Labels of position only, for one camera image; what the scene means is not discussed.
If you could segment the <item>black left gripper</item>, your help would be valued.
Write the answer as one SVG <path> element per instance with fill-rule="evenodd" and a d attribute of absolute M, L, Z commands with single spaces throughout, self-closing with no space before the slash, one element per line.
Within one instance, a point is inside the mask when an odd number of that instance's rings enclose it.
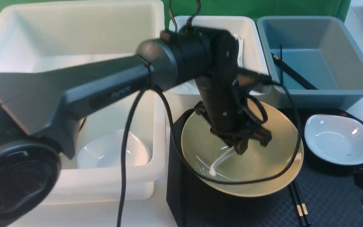
<path fill-rule="evenodd" d="M 195 112 L 206 119 L 213 134 L 226 139 L 238 155 L 245 153 L 250 138 L 267 147 L 272 135 L 263 128 L 265 108 L 237 80 L 229 84 L 214 76 L 201 76 L 195 82 L 202 98 Z"/>

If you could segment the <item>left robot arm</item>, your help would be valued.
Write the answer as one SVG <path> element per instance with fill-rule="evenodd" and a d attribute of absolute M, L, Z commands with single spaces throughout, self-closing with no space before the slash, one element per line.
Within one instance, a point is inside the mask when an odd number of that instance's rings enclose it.
<path fill-rule="evenodd" d="M 193 27 L 162 31 L 136 54 L 40 73 L 0 73 L 0 227 L 39 205 L 61 170 L 59 153 L 75 155 L 79 121 L 139 91 L 126 121 L 128 132 L 147 90 L 162 94 L 191 79 L 202 102 L 195 106 L 210 131 L 243 154 L 249 139 L 262 146 L 268 117 L 249 96 L 261 74 L 239 68 L 238 42 L 227 31 Z"/>

